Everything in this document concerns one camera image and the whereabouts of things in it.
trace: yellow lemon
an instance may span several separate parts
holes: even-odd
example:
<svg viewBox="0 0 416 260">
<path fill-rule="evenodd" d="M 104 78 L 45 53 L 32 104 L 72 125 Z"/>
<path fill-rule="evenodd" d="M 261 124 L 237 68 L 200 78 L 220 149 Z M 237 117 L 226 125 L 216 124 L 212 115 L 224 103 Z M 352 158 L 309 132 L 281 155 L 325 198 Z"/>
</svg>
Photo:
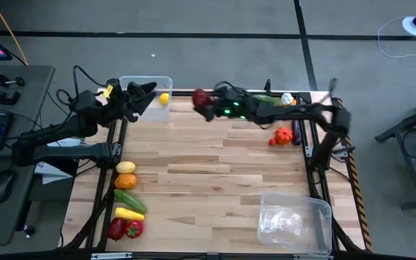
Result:
<svg viewBox="0 0 416 260">
<path fill-rule="evenodd" d="M 130 174 L 134 170 L 136 170 L 136 166 L 132 162 L 120 162 L 116 166 L 116 171 L 120 174 Z"/>
<path fill-rule="evenodd" d="M 159 98 L 160 103 L 162 103 L 163 105 L 168 104 L 169 99 L 170 99 L 170 95 L 168 93 L 161 94 Z"/>
</svg>

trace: yellow sticker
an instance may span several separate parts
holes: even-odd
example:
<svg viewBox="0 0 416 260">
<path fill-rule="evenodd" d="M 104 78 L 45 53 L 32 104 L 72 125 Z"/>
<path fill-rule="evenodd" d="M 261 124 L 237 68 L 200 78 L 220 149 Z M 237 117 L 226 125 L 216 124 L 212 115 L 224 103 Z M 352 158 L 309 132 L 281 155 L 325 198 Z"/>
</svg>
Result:
<svg viewBox="0 0 416 260">
<path fill-rule="evenodd" d="M 110 93 L 112 93 L 113 90 L 113 86 L 112 85 L 108 85 L 107 89 L 104 91 L 103 95 L 105 98 L 110 97 Z"/>
</svg>

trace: green cucumber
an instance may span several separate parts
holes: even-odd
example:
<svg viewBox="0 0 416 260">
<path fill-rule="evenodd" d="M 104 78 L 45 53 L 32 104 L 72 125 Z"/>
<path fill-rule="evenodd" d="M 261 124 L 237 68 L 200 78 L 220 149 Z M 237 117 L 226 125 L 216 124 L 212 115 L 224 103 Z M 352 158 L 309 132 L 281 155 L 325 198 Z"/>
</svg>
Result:
<svg viewBox="0 0 416 260">
<path fill-rule="evenodd" d="M 282 101 L 278 97 L 270 97 L 268 95 L 253 95 L 253 98 L 256 98 L 257 100 L 268 103 L 270 105 L 283 105 Z"/>
<path fill-rule="evenodd" d="M 135 197 L 135 195 L 130 194 L 127 191 L 119 190 L 117 188 L 113 190 L 113 193 L 120 202 L 123 202 L 126 204 L 126 206 L 130 207 L 135 212 L 141 214 L 145 214 L 145 212 L 147 212 L 147 208 L 145 207 L 144 203 Z"/>
</svg>

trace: clear plastic bin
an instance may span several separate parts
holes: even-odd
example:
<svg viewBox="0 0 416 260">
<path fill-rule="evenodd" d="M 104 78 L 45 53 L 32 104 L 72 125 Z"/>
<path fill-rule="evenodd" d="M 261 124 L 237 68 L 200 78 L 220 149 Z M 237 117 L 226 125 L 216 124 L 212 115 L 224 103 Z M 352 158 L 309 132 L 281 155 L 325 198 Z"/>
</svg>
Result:
<svg viewBox="0 0 416 260">
<path fill-rule="evenodd" d="M 173 93 L 173 80 L 167 76 L 122 76 L 120 77 L 120 85 L 122 89 L 127 89 L 130 82 L 137 84 L 144 84 L 149 82 L 156 82 L 157 87 L 155 92 L 157 95 L 155 99 L 150 103 L 139 120 L 144 121 L 156 121 L 156 122 L 169 122 L 170 121 L 170 109 L 171 109 L 171 95 Z M 159 97 L 163 93 L 169 94 L 169 100 L 167 105 L 163 105 L 159 101 Z"/>
<path fill-rule="evenodd" d="M 257 235 L 268 246 L 327 256 L 332 250 L 332 208 L 320 199 L 263 194 Z"/>
</svg>

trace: wooden table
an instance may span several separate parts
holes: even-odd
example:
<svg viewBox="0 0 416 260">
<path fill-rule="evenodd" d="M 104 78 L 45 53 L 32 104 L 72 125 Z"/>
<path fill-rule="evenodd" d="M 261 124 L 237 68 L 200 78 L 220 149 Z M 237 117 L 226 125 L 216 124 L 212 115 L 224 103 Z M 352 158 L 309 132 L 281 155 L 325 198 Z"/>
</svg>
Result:
<svg viewBox="0 0 416 260">
<path fill-rule="evenodd" d="M 325 94 L 311 92 L 311 97 L 320 100 Z M 296 253 L 264 246 L 256 237 L 261 194 L 309 195 L 303 148 L 268 146 L 273 131 L 290 127 L 290 122 L 277 122 L 269 130 L 227 118 L 207 123 L 193 111 L 189 97 L 173 97 L 170 117 L 170 123 L 128 125 L 122 160 L 136 164 L 139 185 L 132 192 L 148 208 L 145 232 L 135 240 L 108 240 L 107 251 Z M 318 127 L 319 139 L 324 135 Z M 107 130 L 100 129 L 87 142 L 104 142 L 106 136 Z M 347 174 L 346 164 L 332 161 L 331 166 Z M 91 170 L 75 181 L 63 228 L 66 243 L 90 216 L 98 173 Z M 351 184 L 331 170 L 326 177 L 335 218 L 356 245 L 369 247 Z M 113 205 L 122 206 L 117 201 Z M 103 216 L 94 246 L 102 223 Z"/>
</svg>

